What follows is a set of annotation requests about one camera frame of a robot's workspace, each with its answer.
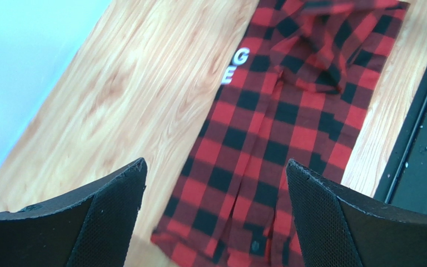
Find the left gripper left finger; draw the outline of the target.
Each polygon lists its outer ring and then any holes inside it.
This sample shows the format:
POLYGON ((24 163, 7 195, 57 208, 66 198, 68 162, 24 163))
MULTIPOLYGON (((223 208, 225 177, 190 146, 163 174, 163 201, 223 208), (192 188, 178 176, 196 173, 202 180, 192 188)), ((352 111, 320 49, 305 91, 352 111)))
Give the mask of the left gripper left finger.
POLYGON ((58 197, 0 212, 0 266, 123 266, 146 176, 139 158, 58 197))

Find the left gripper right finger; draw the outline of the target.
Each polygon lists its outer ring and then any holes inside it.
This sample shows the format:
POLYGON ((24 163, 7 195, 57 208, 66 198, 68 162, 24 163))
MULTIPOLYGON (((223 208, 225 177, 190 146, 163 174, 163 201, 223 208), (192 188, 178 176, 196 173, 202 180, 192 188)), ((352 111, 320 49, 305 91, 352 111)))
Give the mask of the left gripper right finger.
POLYGON ((363 195, 293 159, 286 174, 306 266, 427 266, 427 215, 363 195))

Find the red black plaid shirt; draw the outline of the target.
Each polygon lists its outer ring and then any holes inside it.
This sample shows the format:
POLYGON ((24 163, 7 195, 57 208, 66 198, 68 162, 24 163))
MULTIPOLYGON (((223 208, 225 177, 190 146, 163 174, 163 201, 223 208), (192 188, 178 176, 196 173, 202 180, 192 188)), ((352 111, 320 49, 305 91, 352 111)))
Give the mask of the red black plaid shirt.
POLYGON ((342 180, 408 7, 260 1, 152 243, 178 266, 303 266, 287 162, 342 180))

